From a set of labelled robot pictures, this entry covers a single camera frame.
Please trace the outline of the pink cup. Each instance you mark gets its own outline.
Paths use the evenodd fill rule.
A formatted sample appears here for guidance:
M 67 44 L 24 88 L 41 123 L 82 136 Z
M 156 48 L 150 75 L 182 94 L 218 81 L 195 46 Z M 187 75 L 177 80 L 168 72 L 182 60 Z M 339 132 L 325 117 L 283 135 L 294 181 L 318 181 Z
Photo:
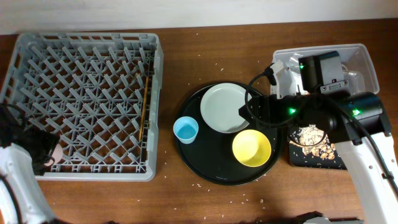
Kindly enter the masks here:
M 63 156 L 63 149 L 62 146 L 57 144 L 55 149 L 53 150 L 51 155 L 46 155 L 46 163 L 44 164 L 45 167 L 55 165 L 59 163 Z

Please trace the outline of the yellow bowl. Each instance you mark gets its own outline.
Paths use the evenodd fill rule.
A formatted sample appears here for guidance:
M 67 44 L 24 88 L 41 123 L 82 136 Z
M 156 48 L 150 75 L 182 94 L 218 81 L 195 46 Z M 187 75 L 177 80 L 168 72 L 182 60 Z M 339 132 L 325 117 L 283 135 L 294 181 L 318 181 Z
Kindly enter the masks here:
M 259 131 L 247 129 L 238 133 L 232 144 L 236 160 L 247 167 L 259 167 L 271 158 L 271 143 Z

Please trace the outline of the food scraps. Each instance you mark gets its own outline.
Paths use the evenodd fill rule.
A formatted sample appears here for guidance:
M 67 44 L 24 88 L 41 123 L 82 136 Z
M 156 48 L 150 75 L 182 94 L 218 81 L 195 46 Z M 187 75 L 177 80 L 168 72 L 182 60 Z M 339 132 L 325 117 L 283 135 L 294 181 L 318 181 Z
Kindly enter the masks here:
M 301 148 L 305 156 L 319 157 L 322 160 L 335 159 L 335 145 L 330 142 L 326 132 L 314 124 L 306 127 L 292 127 L 289 143 Z

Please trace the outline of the blue cup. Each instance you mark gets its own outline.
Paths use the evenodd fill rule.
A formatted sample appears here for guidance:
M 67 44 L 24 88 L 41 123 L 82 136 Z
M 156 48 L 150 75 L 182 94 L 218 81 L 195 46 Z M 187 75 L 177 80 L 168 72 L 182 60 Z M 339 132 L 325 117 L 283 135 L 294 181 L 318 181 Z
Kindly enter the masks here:
M 174 122 L 174 135 L 183 144 L 191 144 L 199 131 L 199 125 L 195 119 L 182 116 Z

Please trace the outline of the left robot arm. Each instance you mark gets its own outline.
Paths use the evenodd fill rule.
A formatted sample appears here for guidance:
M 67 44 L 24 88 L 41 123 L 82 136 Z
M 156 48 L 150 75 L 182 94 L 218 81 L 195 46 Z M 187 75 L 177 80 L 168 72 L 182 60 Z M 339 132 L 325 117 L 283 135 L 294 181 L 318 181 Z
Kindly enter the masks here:
M 36 177 L 56 162 L 60 138 L 26 123 L 22 109 L 1 103 L 1 215 L 5 223 L 58 223 Z

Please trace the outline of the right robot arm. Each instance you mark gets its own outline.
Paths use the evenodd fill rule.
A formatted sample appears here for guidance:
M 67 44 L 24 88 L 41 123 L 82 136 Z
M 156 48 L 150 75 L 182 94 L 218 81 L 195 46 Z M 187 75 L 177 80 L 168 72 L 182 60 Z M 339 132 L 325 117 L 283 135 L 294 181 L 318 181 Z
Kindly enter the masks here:
M 263 72 L 277 92 L 244 96 L 239 115 L 256 128 L 306 127 L 328 135 L 342 158 L 368 223 L 397 223 L 397 161 L 392 125 L 380 98 L 352 93 L 337 51 L 298 59 L 302 87 L 282 83 L 285 65 Z

